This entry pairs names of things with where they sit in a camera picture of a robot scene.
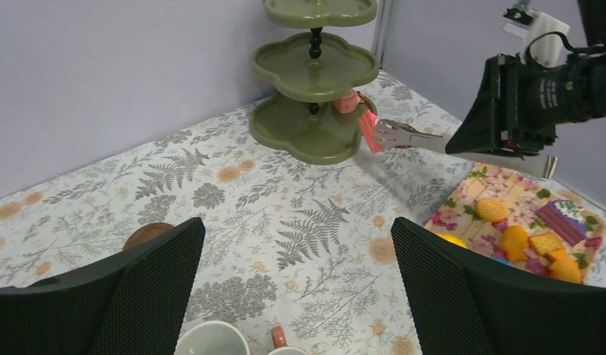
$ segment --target green tray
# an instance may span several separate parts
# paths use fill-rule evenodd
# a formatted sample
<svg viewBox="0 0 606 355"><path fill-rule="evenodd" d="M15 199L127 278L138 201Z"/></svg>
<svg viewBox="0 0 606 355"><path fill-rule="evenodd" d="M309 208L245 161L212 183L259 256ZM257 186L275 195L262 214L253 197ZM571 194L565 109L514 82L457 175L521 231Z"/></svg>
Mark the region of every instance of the green tray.
<svg viewBox="0 0 606 355"><path fill-rule="evenodd" d="M253 69L279 92L302 102L333 101L379 75L379 59L374 54L330 33L322 34L322 55L310 58L310 36L298 33L259 47L252 56Z"/></svg>
<svg viewBox="0 0 606 355"><path fill-rule="evenodd" d="M250 133L264 146L285 150L305 163L339 163L360 148L359 117L367 109L377 113L369 98L366 102L345 115L328 102L320 105L316 115L311 115L306 103L277 93L252 112Z"/></svg>
<svg viewBox="0 0 606 355"><path fill-rule="evenodd" d="M268 19L290 28L353 27L377 16L376 0L266 0Z"/></svg>

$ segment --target white cup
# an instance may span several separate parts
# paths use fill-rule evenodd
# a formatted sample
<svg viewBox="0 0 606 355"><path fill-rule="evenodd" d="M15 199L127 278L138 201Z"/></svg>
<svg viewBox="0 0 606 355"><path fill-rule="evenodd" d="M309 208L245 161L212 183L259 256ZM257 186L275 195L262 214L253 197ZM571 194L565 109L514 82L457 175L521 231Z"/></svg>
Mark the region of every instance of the white cup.
<svg viewBox="0 0 606 355"><path fill-rule="evenodd" d="M174 355L250 355L250 348L236 327L219 320L210 320L189 329L178 340ZM274 349L268 355L306 353L299 348L286 346Z"/></svg>

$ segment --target tongs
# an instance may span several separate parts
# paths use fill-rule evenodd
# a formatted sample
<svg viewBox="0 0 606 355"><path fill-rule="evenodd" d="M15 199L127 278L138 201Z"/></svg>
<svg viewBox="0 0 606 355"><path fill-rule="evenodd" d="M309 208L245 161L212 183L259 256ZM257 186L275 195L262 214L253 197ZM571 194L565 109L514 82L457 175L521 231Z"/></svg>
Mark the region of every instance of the tongs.
<svg viewBox="0 0 606 355"><path fill-rule="evenodd" d="M420 132L408 124L378 120L374 130L374 139L379 145L385 147L423 148L446 154L446 144L450 138ZM558 161L558 157L552 155L505 157L483 153L461 153L450 156L501 166L545 179L553 177Z"/></svg>

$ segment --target wall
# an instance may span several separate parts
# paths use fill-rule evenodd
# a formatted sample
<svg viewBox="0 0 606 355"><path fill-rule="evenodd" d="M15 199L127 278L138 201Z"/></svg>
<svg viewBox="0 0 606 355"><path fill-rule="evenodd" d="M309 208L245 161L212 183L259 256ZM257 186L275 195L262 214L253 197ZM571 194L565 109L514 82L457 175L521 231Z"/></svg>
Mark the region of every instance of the wall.
<svg viewBox="0 0 606 355"><path fill-rule="evenodd" d="M504 33L502 14L516 0L394 0L383 66L426 98L463 119L487 58L517 53L521 39ZM586 45L576 0L534 0L533 8L571 27ZM560 157L556 179L606 205L606 118L558 127L547 152Z"/></svg>
<svg viewBox="0 0 606 355"><path fill-rule="evenodd" d="M0 1L0 197L251 102L250 54L294 32L259 0Z"/></svg>

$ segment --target tablecloth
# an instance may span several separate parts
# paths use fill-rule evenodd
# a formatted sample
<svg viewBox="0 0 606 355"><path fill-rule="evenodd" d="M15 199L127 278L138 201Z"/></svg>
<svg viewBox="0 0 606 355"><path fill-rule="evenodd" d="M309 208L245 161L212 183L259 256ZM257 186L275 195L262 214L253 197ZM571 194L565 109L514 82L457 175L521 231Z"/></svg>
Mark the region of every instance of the tablecloth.
<svg viewBox="0 0 606 355"><path fill-rule="evenodd" d="M459 126L386 72L362 90L380 118L443 135ZM183 332L223 320L267 354L279 323L310 354L420 354L389 230L398 216L424 225L474 164L373 155L362 142L343 163L311 166L254 142L256 105L2 198L0 287L117 253L145 224L198 216L207 235ZM606 285L606 243L590 283Z"/></svg>

